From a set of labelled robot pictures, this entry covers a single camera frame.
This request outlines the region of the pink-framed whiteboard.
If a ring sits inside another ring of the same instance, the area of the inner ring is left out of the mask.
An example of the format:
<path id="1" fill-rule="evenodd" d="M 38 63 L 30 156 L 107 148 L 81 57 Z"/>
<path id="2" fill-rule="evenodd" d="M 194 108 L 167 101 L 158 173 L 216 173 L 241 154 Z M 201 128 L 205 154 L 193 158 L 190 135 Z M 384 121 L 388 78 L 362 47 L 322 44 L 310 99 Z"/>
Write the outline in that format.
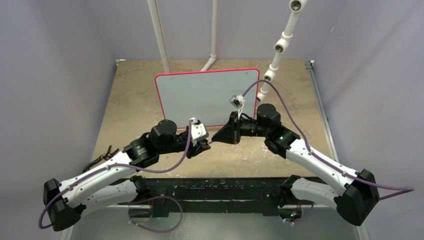
<path id="1" fill-rule="evenodd" d="M 243 113 L 253 117 L 257 107 L 260 78 L 257 68 L 219 69 L 158 74 L 154 78 L 164 119 L 185 128 L 190 118 L 198 118 L 208 127 L 223 126 L 236 107 L 234 95 L 245 95 Z"/>

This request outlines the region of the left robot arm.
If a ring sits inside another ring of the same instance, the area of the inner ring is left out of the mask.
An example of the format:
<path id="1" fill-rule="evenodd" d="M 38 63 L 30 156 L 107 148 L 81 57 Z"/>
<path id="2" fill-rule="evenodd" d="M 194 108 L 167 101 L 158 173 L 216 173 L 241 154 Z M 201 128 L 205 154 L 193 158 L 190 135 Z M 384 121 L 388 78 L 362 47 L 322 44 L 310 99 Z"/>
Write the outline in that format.
<path id="1" fill-rule="evenodd" d="M 176 169 L 185 158 L 209 150 L 209 132 L 198 118 L 191 118 L 184 132 L 177 134 L 171 120 L 161 120 L 150 132 L 133 140 L 102 164 L 67 180 L 52 178 L 44 183 L 45 205 L 38 219 L 40 229 L 59 232 L 81 218 L 116 204 L 149 199 L 142 177 L 124 179 L 143 171 L 162 174 Z"/>

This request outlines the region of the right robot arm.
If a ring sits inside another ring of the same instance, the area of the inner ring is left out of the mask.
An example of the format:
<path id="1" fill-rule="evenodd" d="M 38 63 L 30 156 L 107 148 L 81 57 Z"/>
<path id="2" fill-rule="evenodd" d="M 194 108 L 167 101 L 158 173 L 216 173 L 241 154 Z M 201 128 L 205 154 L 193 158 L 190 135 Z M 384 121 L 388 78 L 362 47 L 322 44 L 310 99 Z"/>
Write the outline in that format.
<path id="1" fill-rule="evenodd" d="M 273 154 L 303 166 L 322 183 L 302 177 L 286 181 L 280 196 L 288 204 L 307 200 L 333 208 L 348 223 L 361 226 L 380 200 L 376 179 L 367 169 L 357 171 L 310 147 L 297 133 L 283 126 L 274 105 L 261 104 L 255 119 L 233 111 L 212 141 L 236 145 L 242 136 L 263 137 Z"/>

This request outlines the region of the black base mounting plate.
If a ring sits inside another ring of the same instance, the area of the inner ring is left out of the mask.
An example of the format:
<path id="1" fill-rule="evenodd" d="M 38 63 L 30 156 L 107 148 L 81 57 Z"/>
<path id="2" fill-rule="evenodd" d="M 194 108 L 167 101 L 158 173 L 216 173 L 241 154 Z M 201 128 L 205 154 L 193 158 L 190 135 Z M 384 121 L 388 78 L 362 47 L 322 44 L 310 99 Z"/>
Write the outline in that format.
<path id="1" fill-rule="evenodd" d="M 132 176 L 135 201 L 154 218 L 170 213 L 262 214 L 296 221 L 303 215 L 301 200 L 288 189 L 291 177 L 144 178 Z"/>

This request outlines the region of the white PVC pole middle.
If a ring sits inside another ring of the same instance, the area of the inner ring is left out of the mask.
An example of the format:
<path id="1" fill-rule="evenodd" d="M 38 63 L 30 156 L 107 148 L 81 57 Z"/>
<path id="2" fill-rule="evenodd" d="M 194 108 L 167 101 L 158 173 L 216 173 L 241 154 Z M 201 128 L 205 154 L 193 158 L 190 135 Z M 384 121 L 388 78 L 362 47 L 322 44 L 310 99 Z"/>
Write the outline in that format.
<path id="1" fill-rule="evenodd" d="M 212 1 L 212 20 L 211 20 L 211 47 L 210 56 L 201 71 L 207 71 L 217 59 L 217 32 L 218 32 L 218 9 L 219 0 Z"/>

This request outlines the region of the black pliers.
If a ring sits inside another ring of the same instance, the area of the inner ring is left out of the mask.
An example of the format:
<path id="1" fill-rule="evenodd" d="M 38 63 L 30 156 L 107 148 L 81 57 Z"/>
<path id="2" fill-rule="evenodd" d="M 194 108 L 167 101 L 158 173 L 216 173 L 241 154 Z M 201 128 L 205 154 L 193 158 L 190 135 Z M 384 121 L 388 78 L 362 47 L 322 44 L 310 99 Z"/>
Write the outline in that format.
<path id="1" fill-rule="evenodd" d="M 90 161 L 82 170 L 82 173 L 85 173 L 87 171 L 89 171 L 93 166 L 95 166 L 96 164 L 100 163 L 101 161 L 108 161 L 110 160 L 112 157 L 114 157 L 118 152 L 120 151 L 119 148 L 117 148 L 116 150 L 112 151 L 112 145 L 110 145 L 106 151 L 106 153 L 101 154 L 99 157 L 97 157 L 96 159 Z"/>

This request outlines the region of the white PVC pole with fittings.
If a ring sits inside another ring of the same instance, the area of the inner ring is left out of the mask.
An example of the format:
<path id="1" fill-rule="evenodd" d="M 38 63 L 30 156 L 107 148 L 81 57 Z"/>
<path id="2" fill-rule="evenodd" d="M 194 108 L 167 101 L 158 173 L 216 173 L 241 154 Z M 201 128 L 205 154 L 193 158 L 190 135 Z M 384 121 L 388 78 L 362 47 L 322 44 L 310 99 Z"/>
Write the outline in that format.
<path id="1" fill-rule="evenodd" d="M 280 62 L 283 58 L 283 55 L 287 51 L 288 46 L 290 45 L 291 39 L 293 37 L 293 31 L 296 27 L 296 24 L 300 18 L 302 11 L 306 8 L 308 0 L 290 0 L 289 9 L 291 11 L 289 19 L 286 23 L 284 31 L 281 33 L 279 40 L 274 44 L 275 55 L 272 59 L 271 64 L 268 66 L 267 71 L 263 75 L 263 80 L 266 82 L 272 82 L 276 77 L 277 71 L 279 69 Z"/>

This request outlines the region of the white PVC pole left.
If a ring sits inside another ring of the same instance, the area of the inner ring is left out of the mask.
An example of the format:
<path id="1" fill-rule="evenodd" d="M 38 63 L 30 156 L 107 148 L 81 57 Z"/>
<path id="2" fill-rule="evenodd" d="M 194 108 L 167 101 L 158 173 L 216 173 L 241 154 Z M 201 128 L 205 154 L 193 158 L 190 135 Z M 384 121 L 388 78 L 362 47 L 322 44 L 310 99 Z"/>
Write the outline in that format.
<path id="1" fill-rule="evenodd" d="M 158 45 L 160 59 L 162 61 L 163 69 L 165 73 L 171 73 L 171 67 L 169 63 L 169 57 L 166 49 L 165 38 L 160 20 L 160 12 L 157 6 L 156 0 L 147 0 L 149 13 Z"/>

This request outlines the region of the right side aluminium rail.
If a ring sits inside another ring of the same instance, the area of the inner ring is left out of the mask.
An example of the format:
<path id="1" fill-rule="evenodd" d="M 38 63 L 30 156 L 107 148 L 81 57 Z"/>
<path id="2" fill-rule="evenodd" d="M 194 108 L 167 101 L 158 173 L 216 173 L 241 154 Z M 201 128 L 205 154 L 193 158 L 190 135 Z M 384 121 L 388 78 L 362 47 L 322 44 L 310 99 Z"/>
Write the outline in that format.
<path id="1" fill-rule="evenodd" d="M 337 154 L 337 151 L 336 151 L 336 148 L 335 148 L 332 132 L 331 132 L 331 129 L 330 129 L 330 126 L 329 126 L 328 118 L 327 118 L 327 115 L 326 115 L 326 112 L 325 112 L 325 108 L 324 108 L 324 105 L 323 105 L 323 102 L 322 102 L 321 94 L 320 94 L 318 84 L 317 84 L 317 80 L 316 80 L 315 73 L 314 73 L 314 61 L 313 60 L 306 60 L 304 62 L 304 65 L 305 65 L 306 71 L 307 71 L 309 79 L 310 79 L 311 87 L 313 89 L 316 102 L 318 104 L 319 114 L 320 114 L 320 118 L 321 118 L 321 121 L 322 121 L 322 124 L 323 124 L 324 133 L 325 133 L 325 136 L 326 136 L 327 145 L 329 147 L 331 157 L 336 162 L 339 162 L 339 158 L 338 158 L 338 154 Z"/>

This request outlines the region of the aluminium frame rail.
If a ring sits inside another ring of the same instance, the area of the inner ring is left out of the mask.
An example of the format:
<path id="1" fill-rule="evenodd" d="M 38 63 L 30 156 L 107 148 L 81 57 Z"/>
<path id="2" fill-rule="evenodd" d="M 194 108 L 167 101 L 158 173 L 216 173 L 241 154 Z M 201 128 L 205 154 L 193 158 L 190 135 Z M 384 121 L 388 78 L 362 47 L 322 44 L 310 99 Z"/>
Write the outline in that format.
<path id="1" fill-rule="evenodd" d="M 60 234 L 62 240 L 363 240 L 365 231 L 327 206 L 279 206 L 256 190 L 246 199 L 163 200 L 152 209 L 110 206 Z"/>

